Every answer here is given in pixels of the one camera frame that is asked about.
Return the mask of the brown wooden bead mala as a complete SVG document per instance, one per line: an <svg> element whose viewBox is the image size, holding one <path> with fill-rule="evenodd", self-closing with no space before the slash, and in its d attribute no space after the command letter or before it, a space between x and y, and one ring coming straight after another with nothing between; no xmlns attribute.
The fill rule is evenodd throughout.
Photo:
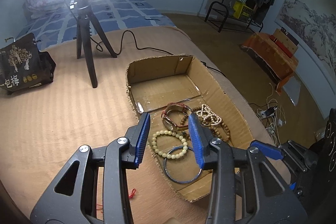
<svg viewBox="0 0 336 224"><path fill-rule="evenodd" d="M196 114L201 125L211 130L214 137L228 143L231 138L231 131L223 119L216 114L207 104L202 104L191 109Z"/></svg>

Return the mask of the blue metal bangle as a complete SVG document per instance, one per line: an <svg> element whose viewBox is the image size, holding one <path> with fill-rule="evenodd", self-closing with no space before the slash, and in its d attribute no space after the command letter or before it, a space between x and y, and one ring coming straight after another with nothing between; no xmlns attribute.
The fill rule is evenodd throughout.
<svg viewBox="0 0 336 224"><path fill-rule="evenodd" d="M194 159L194 150L180 145L168 151L163 159L163 171L169 180L177 184L190 184L202 174Z"/></svg>

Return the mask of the brown leather wristwatch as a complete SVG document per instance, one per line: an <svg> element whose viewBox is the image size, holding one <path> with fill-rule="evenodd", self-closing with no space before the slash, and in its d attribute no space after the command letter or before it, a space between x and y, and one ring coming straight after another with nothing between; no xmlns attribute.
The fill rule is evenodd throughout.
<svg viewBox="0 0 336 224"><path fill-rule="evenodd" d="M183 116L188 117L191 114L191 108L183 103L171 102L161 114L162 123L169 131L178 132L188 129L188 125L181 124L180 119Z"/></svg>

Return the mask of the orange covered table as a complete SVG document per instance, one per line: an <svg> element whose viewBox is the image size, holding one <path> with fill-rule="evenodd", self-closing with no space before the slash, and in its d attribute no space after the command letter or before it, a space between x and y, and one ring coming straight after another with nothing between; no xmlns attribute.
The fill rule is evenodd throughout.
<svg viewBox="0 0 336 224"><path fill-rule="evenodd" d="M298 59L294 56L288 56L287 51L283 51L276 42L273 35L262 32L252 34L240 48L245 51L251 51L258 60L265 64L276 83L275 91L281 94L282 87L294 76L298 65Z"/></svg>

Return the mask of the tan blanket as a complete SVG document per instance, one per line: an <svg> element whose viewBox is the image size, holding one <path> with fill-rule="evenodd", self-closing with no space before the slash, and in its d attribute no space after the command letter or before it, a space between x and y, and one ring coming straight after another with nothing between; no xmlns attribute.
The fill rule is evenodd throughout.
<svg viewBox="0 0 336 224"><path fill-rule="evenodd" d="M189 54L213 65L176 27L131 30L139 47ZM97 53L98 87L92 88L84 59L76 59L76 42L48 49L56 62L53 83L7 95L1 89L1 182L28 218L39 197L61 167L82 145L101 147L125 134L137 118L126 95L126 69L134 60L163 53L136 50L133 36L123 38L116 59ZM246 119L252 136L271 143L264 126L245 98L220 73L210 71ZM207 199L189 203L178 197L146 148L138 170L127 172L128 186L137 190L130 200L134 223L205 223Z"/></svg>

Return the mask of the cardboard box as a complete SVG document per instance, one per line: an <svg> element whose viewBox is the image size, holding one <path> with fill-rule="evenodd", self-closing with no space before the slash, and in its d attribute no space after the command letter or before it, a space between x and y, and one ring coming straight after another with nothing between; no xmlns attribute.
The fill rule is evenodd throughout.
<svg viewBox="0 0 336 224"><path fill-rule="evenodd" d="M215 80L207 68L193 56L162 56L136 60L126 70L127 94L137 115L150 114L148 142L153 142L156 132L165 130L161 114L171 102L183 103L190 108L207 104L229 127L229 145L246 149L254 139L246 119ZM180 146L181 140L174 136L160 136L156 145L150 145L159 169L163 170L163 157ZM177 184L167 178L173 191L188 202L195 202L210 193L212 174L202 171L200 177L190 184Z"/></svg>

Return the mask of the yellow box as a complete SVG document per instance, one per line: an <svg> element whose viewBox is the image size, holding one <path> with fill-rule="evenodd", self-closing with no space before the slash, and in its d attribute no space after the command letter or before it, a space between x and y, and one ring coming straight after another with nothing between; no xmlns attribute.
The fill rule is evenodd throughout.
<svg viewBox="0 0 336 224"><path fill-rule="evenodd" d="M253 10L244 3L236 1L233 6L233 17L244 22L247 22L253 14Z"/></svg>

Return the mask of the black snack bag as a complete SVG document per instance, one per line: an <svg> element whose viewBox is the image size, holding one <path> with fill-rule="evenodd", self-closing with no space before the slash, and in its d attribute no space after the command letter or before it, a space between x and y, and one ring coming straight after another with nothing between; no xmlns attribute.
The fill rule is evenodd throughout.
<svg viewBox="0 0 336 224"><path fill-rule="evenodd" d="M41 52L33 33L1 49L1 89L12 94L50 84L56 63L48 52Z"/></svg>

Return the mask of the black tripod stand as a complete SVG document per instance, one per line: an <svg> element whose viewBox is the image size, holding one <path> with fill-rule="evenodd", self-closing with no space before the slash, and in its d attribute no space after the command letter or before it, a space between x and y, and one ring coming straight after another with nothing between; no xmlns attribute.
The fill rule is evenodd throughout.
<svg viewBox="0 0 336 224"><path fill-rule="evenodd" d="M101 42L104 44L111 57L117 58L117 53L112 48L98 18L93 13L92 6L88 0L74 0L70 3L70 10L76 10L76 56L81 58L81 50L84 50L85 62L87 64L88 74L92 88L97 88L98 81L96 76L95 65L93 61L93 52L91 46L90 24L98 34Z"/></svg>

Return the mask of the blue patterned bedsheet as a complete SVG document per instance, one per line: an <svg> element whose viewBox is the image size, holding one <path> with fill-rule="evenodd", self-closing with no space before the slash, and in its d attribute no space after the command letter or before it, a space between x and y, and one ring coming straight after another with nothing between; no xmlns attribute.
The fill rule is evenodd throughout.
<svg viewBox="0 0 336 224"><path fill-rule="evenodd" d="M97 0L92 10L104 32L148 26L171 26L173 22L144 0ZM76 20L65 6L30 20L17 39L32 32L39 50L76 38Z"/></svg>

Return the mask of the folded floral quilt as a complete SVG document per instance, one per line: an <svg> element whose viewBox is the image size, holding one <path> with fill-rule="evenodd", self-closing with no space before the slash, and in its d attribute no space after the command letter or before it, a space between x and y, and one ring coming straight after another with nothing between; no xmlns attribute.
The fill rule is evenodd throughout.
<svg viewBox="0 0 336 224"><path fill-rule="evenodd" d="M64 6L64 0L25 0L25 11L29 19L38 19Z"/></svg>

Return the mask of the landscape wall painting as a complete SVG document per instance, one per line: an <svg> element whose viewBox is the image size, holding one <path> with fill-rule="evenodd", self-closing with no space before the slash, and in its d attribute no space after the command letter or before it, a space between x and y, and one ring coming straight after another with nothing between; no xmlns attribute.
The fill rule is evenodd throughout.
<svg viewBox="0 0 336 224"><path fill-rule="evenodd" d="M309 47L335 92L335 0L284 0L276 22Z"/></svg>

